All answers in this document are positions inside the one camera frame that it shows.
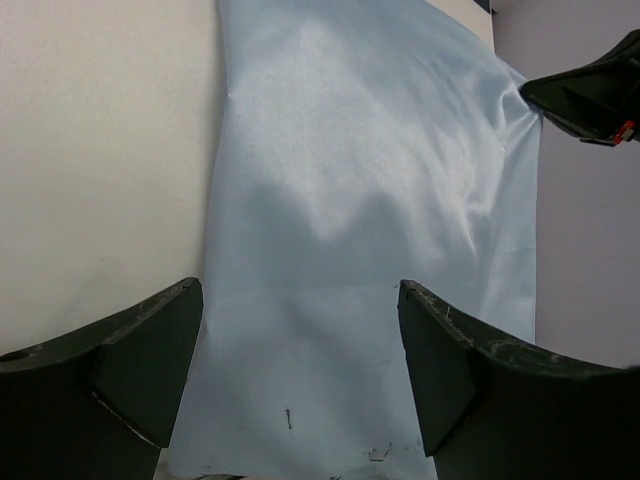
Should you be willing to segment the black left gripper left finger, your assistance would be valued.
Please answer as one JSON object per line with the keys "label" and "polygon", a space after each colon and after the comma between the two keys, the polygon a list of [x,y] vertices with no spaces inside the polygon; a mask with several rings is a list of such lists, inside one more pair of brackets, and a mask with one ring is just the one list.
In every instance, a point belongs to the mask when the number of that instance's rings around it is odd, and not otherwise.
{"label": "black left gripper left finger", "polygon": [[203,312],[185,278],[1,358],[4,479],[151,479],[171,439]]}

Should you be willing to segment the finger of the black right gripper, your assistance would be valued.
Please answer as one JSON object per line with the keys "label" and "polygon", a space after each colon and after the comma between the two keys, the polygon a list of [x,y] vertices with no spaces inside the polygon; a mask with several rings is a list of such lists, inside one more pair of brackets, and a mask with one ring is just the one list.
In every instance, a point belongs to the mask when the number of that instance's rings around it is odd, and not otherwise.
{"label": "finger of the black right gripper", "polygon": [[583,143],[615,147],[639,139],[639,31],[583,67],[530,80],[523,99]]}

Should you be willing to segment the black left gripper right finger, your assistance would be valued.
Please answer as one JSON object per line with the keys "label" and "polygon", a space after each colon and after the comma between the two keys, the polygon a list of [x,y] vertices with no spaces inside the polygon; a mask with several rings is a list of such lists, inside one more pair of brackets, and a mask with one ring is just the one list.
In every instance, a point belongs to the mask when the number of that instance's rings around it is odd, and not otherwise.
{"label": "black left gripper right finger", "polygon": [[404,280],[402,343],[424,453],[441,479],[635,479],[639,371],[580,361]]}

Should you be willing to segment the light blue pillowcase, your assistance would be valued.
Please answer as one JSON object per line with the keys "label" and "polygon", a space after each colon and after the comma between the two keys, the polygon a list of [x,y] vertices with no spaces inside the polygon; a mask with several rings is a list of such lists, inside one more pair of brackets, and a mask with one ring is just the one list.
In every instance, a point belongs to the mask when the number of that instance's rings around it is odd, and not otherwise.
{"label": "light blue pillowcase", "polygon": [[223,1],[226,97],[178,477],[432,479],[400,282],[535,331],[540,117],[424,1]]}

